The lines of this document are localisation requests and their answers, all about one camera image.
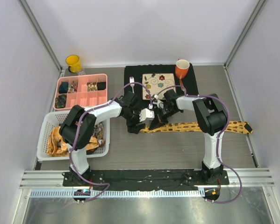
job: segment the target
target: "black metal base plate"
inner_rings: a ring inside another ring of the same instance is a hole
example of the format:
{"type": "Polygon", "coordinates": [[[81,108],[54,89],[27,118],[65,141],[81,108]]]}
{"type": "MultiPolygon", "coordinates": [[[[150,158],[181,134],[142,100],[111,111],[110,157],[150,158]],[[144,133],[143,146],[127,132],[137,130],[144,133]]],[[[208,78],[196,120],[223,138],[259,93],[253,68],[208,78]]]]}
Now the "black metal base plate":
{"type": "MultiPolygon", "coordinates": [[[[197,189],[197,185],[218,185],[218,182],[205,182],[201,171],[194,169],[92,170],[91,178],[94,183],[110,183],[108,190],[116,191],[182,191],[197,189]],[[191,180],[185,178],[186,173],[191,177],[191,180]]],[[[219,179],[221,185],[229,184],[225,170],[219,179]]],[[[64,179],[63,186],[73,187],[76,185],[64,179]]],[[[104,186],[94,186],[93,189],[102,190],[104,186]]]]}

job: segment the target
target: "gray table surface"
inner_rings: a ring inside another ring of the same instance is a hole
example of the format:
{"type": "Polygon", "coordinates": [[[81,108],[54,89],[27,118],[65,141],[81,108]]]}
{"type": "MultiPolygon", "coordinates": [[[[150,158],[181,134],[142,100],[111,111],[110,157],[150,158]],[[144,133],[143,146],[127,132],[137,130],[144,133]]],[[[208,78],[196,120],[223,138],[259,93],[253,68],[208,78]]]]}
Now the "gray table surface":
{"type": "MultiPolygon", "coordinates": [[[[239,120],[223,66],[194,66],[199,93],[216,93],[228,106],[231,120],[239,120]]],[[[108,76],[108,98],[123,87],[124,68],[92,68],[86,74],[108,76]]],[[[197,121],[194,112],[185,111],[169,119],[170,123],[197,121]]],[[[88,159],[92,169],[163,169],[200,168],[204,157],[203,133],[139,133],[127,132],[124,118],[111,119],[110,145],[107,155],[88,159]]],[[[222,144],[224,163],[234,168],[254,168],[246,136],[225,133],[222,144]]],[[[41,170],[67,170],[70,163],[43,161],[41,170]]]]}

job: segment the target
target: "black mat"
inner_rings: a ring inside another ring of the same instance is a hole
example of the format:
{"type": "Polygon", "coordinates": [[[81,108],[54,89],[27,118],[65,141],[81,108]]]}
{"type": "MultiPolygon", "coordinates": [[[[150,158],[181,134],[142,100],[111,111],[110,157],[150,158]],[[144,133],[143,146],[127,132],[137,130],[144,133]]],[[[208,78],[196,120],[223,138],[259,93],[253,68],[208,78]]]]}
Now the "black mat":
{"type": "MultiPolygon", "coordinates": [[[[108,190],[129,191],[181,191],[195,190],[197,185],[217,185],[218,182],[206,182],[201,171],[194,169],[132,169],[132,170],[92,170],[91,178],[94,183],[110,183],[108,190]],[[187,181],[185,174],[191,176],[187,181]]],[[[221,185],[228,185],[229,179],[224,170],[219,177],[221,185]]],[[[63,186],[74,186],[64,180],[63,186]]],[[[94,186],[94,190],[103,190],[105,186],[94,186]]]]}
{"type": "MultiPolygon", "coordinates": [[[[175,64],[169,65],[137,65],[137,66],[126,66],[124,70],[124,85],[129,83],[129,77],[134,77],[135,82],[142,83],[142,75],[147,73],[173,73],[175,85],[179,85],[179,79],[175,76],[175,64]]],[[[187,89],[188,95],[198,95],[198,87],[196,82],[196,77],[193,69],[193,65],[190,64],[187,75],[182,79],[184,87],[187,89]]],[[[125,88],[124,94],[126,92],[132,91],[132,88],[129,86],[125,88]]],[[[142,86],[135,85],[134,87],[135,94],[142,99],[142,86]]],[[[182,95],[183,91],[181,88],[176,88],[177,95],[182,95]]],[[[141,101],[142,107],[147,107],[149,100],[141,101]]]]}

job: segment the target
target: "white plastic basket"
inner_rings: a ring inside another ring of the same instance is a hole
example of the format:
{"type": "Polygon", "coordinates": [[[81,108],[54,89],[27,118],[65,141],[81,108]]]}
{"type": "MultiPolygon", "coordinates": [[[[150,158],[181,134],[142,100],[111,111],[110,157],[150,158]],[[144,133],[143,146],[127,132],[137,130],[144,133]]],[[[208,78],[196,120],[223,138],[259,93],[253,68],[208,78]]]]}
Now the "white plastic basket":
{"type": "MultiPolygon", "coordinates": [[[[69,156],[52,157],[46,154],[48,137],[52,129],[62,124],[67,117],[69,111],[50,112],[44,117],[44,121],[41,126],[38,146],[37,146],[37,157],[40,161],[47,160],[68,160],[69,156]]],[[[91,155],[87,155],[87,158],[101,157],[108,153],[108,146],[110,144],[110,120],[103,121],[104,135],[103,138],[106,140],[106,144],[103,148],[98,148],[91,155]]]]}

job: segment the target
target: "metal strip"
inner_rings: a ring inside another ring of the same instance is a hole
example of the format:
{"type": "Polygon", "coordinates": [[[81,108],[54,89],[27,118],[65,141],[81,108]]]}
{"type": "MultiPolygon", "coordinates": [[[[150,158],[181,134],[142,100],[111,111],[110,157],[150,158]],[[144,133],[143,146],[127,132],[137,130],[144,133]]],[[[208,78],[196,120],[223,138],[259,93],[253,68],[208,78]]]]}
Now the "metal strip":
{"type": "Polygon", "coordinates": [[[248,21],[246,22],[246,24],[244,26],[242,33],[240,34],[239,38],[237,39],[237,42],[235,43],[231,53],[229,54],[227,61],[225,63],[225,66],[228,67],[230,65],[234,55],[237,53],[238,48],[242,44],[243,40],[245,39],[247,33],[249,32],[251,26],[253,25],[256,17],[260,13],[260,11],[263,8],[263,6],[265,5],[265,3],[266,3],[266,0],[258,0],[256,6],[253,9],[252,14],[250,15],[248,21]]]}
{"type": "MultiPolygon", "coordinates": [[[[238,187],[239,182],[237,176],[232,170],[226,169],[230,185],[223,185],[222,187],[238,187]]],[[[263,187],[274,186],[274,182],[270,171],[267,168],[245,168],[236,169],[241,177],[244,187],[263,187]]],[[[72,189],[72,187],[63,187],[62,173],[67,171],[25,171],[22,182],[20,184],[21,189],[72,189]]]]}
{"type": "MultiPolygon", "coordinates": [[[[100,193],[91,190],[90,196],[74,196],[76,189],[33,189],[30,197],[33,198],[87,198],[100,193]]],[[[106,191],[100,198],[153,198],[153,197],[201,197],[205,196],[204,189],[188,191],[106,191]]]]}
{"type": "Polygon", "coordinates": [[[274,223],[280,224],[280,206],[277,202],[277,197],[274,193],[275,188],[263,187],[263,192],[266,196],[266,201],[271,211],[274,223]]]}
{"type": "MultiPolygon", "coordinates": [[[[233,81],[232,81],[231,76],[230,76],[229,68],[224,66],[224,70],[225,70],[225,74],[226,74],[226,77],[227,77],[227,81],[228,81],[229,86],[230,86],[230,90],[231,90],[231,94],[233,96],[233,100],[234,100],[235,106],[237,108],[237,112],[238,112],[239,118],[240,118],[241,121],[244,121],[244,117],[243,117],[243,114],[242,114],[242,111],[241,111],[240,103],[239,103],[239,101],[237,99],[237,94],[236,94],[235,86],[234,86],[233,81]]],[[[248,146],[249,146],[249,149],[250,149],[250,152],[251,152],[251,156],[253,158],[254,165],[255,165],[256,168],[259,168],[259,164],[257,162],[257,157],[256,157],[255,151],[253,149],[253,144],[252,144],[250,135],[247,134],[246,135],[246,139],[247,139],[247,143],[248,143],[248,146]]]]}
{"type": "Polygon", "coordinates": [[[44,45],[45,49],[47,50],[48,54],[50,55],[52,61],[54,62],[56,68],[61,72],[62,66],[60,62],[58,61],[55,53],[53,52],[49,42],[47,41],[43,31],[41,30],[39,23],[37,22],[32,10],[30,9],[28,3],[26,0],[18,0],[23,11],[27,15],[28,19],[30,20],[34,30],[36,31],[38,37],[40,38],[42,44],[44,45]]]}
{"type": "Polygon", "coordinates": [[[26,213],[27,207],[28,207],[28,202],[29,202],[29,197],[31,194],[30,189],[24,189],[22,190],[22,194],[20,196],[16,212],[14,214],[14,220],[13,224],[22,224],[24,215],[26,213]]]}

